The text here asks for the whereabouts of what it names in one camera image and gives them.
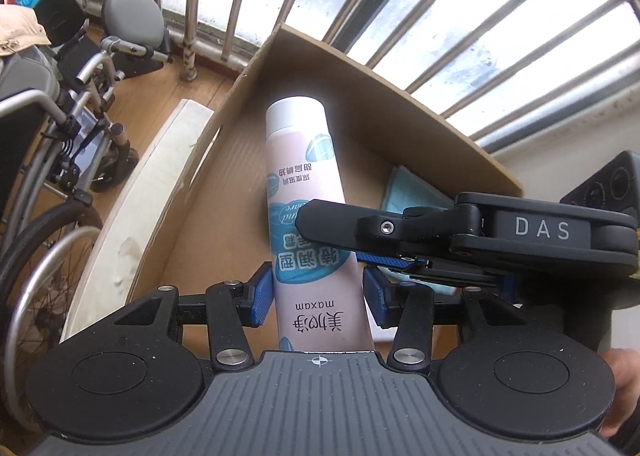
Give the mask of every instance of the white wall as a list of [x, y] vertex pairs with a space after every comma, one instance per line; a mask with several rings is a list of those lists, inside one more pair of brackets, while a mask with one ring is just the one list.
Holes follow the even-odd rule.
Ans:
[[[557, 202], [625, 149], [640, 153], [640, 84], [494, 156], [525, 197]], [[611, 345], [640, 350], [640, 306], [614, 312]]]

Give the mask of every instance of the wheelchair wheel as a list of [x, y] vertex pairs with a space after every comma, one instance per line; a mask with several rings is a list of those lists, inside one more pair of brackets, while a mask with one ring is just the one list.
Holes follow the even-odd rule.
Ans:
[[112, 187], [116, 187], [129, 178], [129, 175], [133, 172], [139, 161], [140, 156], [132, 147], [127, 156], [126, 168], [123, 170], [122, 175], [116, 176], [115, 168], [118, 162], [118, 150], [112, 145], [98, 165], [97, 174], [91, 184], [91, 190], [94, 192], [104, 192]]
[[[58, 344], [100, 227], [93, 207], [75, 200], [62, 203], [29, 223], [0, 261], [0, 319], [2, 332], [8, 332], [1, 394], [9, 414], [28, 430], [37, 425], [24, 396], [26, 374]], [[87, 229], [90, 235], [76, 234]]]

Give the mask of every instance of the black speaker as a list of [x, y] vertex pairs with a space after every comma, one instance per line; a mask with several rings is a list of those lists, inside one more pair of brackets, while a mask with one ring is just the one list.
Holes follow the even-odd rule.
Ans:
[[560, 203], [640, 215], [640, 155], [623, 151]]

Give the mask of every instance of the black sleeve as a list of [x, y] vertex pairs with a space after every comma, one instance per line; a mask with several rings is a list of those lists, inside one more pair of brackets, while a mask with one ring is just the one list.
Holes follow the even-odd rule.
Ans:
[[640, 454], [640, 404], [609, 443], [627, 456]]

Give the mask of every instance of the bottle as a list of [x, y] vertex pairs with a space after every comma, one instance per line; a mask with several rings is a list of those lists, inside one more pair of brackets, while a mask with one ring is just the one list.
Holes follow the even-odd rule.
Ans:
[[267, 193], [280, 349], [373, 350], [355, 253], [304, 240], [298, 209], [318, 198], [344, 203], [324, 107], [288, 97], [267, 110]]

